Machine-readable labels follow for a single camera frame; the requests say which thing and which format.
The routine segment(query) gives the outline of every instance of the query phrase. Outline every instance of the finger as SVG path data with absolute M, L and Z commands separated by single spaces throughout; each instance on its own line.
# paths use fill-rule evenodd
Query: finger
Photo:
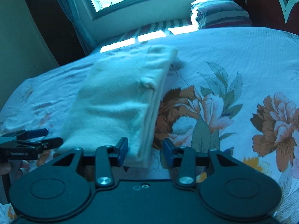
M 21 163 L 21 165 L 20 165 L 20 168 L 24 168 L 26 171 L 28 171 L 29 168 L 30 168 L 29 162 L 23 160 L 22 163 Z
M 0 163 L 0 175 L 8 174 L 11 171 L 11 165 L 8 162 Z

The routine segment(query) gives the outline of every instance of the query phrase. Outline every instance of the pillow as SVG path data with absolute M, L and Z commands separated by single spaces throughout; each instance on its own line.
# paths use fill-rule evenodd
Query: pillow
M 183 27 L 192 25 L 191 19 L 175 19 L 175 20 L 167 20 L 163 22 L 157 22 L 152 23 L 148 25 L 144 25 L 142 27 L 139 27 L 137 29 L 131 30 L 125 34 L 121 34 L 118 36 L 114 36 L 111 38 L 107 38 L 101 42 L 101 44 L 92 52 L 92 54 L 98 53 L 101 51 L 101 48 L 106 45 L 111 45 L 117 42 L 122 42 L 124 40 L 128 40 L 131 38 L 137 38 L 140 35 L 144 35 L 151 32 L 156 32 L 161 30 L 164 32 L 167 36 L 173 35 L 171 31 L 169 31 L 169 28 L 177 28 L 177 27 Z
M 233 0 L 196 0 L 191 11 L 192 23 L 200 29 L 252 26 L 248 12 Z

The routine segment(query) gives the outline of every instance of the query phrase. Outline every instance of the human hand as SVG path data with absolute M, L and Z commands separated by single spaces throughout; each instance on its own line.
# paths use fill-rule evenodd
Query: human hand
M 24 168 L 25 170 L 29 170 L 29 163 L 27 161 L 22 161 L 20 165 L 20 169 L 18 170 L 16 174 L 16 179 L 20 178 L 23 175 L 23 171 L 21 168 Z M 0 163 L 0 175 L 5 175 L 10 173 L 11 171 L 11 165 L 8 162 Z

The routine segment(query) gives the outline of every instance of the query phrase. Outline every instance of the bed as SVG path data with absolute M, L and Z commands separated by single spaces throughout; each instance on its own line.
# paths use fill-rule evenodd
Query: bed
M 129 37 L 115 38 L 113 43 L 124 38 Z M 283 199 L 275 217 L 297 224 L 299 36 L 264 27 L 215 28 L 169 34 L 117 50 L 153 44 L 177 47 L 183 63 L 172 65 L 164 85 L 150 167 L 114 169 L 114 175 L 175 178 L 177 169 L 169 170 L 160 154 L 165 137 L 198 152 L 217 148 L 276 180 Z M 0 112 L 0 134 L 47 128 L 49 137 L 59 136 L 94 61 L 117 52 L 99 50 L 24 81 Z M 208 140 L 199 144 L 203 137 Z M 52 151 L 45 152 L 30 163 L 30 171 L 54 157 Z M 86 169 L 85 177 L 92 178 L 91 169 Z M 205 169 L 198 168 L 196 181 L 206 178 Z M 16 218 L 10 205 L 0 210 L 2 223 Z

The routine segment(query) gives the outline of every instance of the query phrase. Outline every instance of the curtain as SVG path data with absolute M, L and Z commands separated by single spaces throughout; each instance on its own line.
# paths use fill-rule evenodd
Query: curtain
M 96 47 L 96 42 L 80 20 L 75 0 L 57 0 L 63 12 L 73 24 L 85 55 L 89 55 Z

